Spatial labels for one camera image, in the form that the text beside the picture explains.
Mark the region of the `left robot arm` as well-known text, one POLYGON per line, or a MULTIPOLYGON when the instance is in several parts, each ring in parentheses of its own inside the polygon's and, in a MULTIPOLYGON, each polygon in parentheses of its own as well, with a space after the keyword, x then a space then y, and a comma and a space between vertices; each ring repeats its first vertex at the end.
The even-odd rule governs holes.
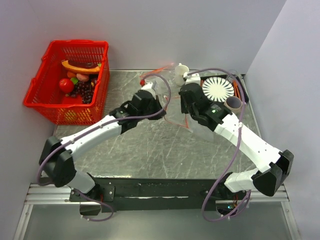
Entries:
POLYGON ((49 137, 39 159, 39 171, 45 172, 55 187, 76 188, 86 200, 93 201, 100 189, 90 174, 76 170, 75 160, 100 143, 135 128, 138 122, 159 120, 165 114, 157 95, 139 90, 131 100, 84 130, 61 139, 49 137))

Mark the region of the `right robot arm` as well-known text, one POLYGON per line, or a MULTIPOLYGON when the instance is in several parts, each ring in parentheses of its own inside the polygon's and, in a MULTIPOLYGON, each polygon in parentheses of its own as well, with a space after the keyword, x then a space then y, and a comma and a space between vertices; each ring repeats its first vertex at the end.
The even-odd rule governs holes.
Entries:
POLYGON ((249 171, 227 173, 218 188, 219 195, 230 199, 237 192, 257 190, 265 196, 274 196, 291 172, 293 153, 265 142, 223 103, 210 101, 197 83, 182 86, 179 95, 182 113, 190 115, 205 130, 238 146, 256 166, 249 171))

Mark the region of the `orange papaya slice toy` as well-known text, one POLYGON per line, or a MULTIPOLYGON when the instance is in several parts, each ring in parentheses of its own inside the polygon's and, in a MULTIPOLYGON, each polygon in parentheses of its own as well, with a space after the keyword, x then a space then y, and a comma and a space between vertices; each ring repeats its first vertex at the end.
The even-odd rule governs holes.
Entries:
POLYGON ((94 62, 78 62, 74 60, 63 60, 62 66, 69 72, 76 74, 98 74, 100 69, 97 63, 94 62))

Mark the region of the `clear zip bag orange zipper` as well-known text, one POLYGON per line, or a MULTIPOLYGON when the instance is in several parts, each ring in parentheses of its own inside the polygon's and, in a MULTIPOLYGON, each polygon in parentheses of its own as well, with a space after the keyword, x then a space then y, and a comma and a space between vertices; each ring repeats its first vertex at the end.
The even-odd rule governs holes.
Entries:
MULTIPOLYGON (((168 88, 165 82, 159 77, 155 77, 151 80, 156 83, 155 92, 160 95, 160 102, 162 105, 166 104, 168 101, 168 88)), ((178 94, 180 86, 177 86, 172 81, 168 81, 171 90, 171 99, 166 108, 166 115, 164 120, 169 124, 182 127, 195 136, 208 141, 213 142, 215 134, 205 126, 200 125, 197 121, 193 120, 189 114, 181 112, 181 98, 178 94)))

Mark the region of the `red apple toy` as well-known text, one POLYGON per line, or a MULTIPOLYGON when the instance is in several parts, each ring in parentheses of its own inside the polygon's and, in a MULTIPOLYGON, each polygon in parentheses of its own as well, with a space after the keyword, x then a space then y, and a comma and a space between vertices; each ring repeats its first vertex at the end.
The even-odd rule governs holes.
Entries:
POLYGON ((73 91, 75 85, 69 78, 62 78, 58 86, 63 93, 69 94, 73 91))

